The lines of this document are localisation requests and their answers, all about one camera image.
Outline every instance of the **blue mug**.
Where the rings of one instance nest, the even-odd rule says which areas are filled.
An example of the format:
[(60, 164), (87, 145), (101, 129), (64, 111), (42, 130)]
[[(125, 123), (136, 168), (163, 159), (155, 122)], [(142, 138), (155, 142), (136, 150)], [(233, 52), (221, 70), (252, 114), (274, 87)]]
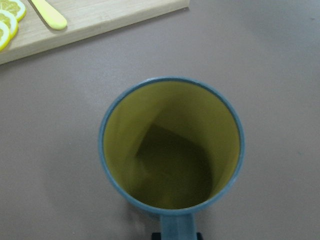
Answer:
[(220, 199), (244, 157), (240, 120), (195, 79), (147, 79), (122, 93), (99, 131), (102, 167), (132, 205), (157, 216), (161, 240), (196, 240), (194, 213)]

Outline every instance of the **lemon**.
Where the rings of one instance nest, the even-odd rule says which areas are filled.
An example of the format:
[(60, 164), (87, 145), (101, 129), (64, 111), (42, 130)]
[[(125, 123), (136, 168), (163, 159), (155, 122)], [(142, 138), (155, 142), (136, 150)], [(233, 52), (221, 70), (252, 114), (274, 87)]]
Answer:
[(20, 0), (0, 0), (0, 10), (12, 13), (18, 22), (26, 15), (26, 6)]
[(0, 10), (0, 22), (3, 22), (8, 26), (10, 29), (10, 38), (12, 39), (18, 30), (18, 21), (16, 17), (6, 10)]
[(0, 51), (4, 49), (10, 41), (10, 29), (0, 21)]

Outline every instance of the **gray table surface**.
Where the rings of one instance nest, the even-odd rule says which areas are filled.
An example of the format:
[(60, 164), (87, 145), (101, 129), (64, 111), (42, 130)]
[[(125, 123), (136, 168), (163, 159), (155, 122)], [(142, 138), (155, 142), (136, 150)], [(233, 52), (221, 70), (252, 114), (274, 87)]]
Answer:
[(204, 239), (320, 239), (320, 2), (191, 0), (0, 65), (0, 240), (158, 232), (108, 182), (97, 138), (121, 92), (165, 75), (214, 86), (245, 131), (237, 182), (196, 214)]

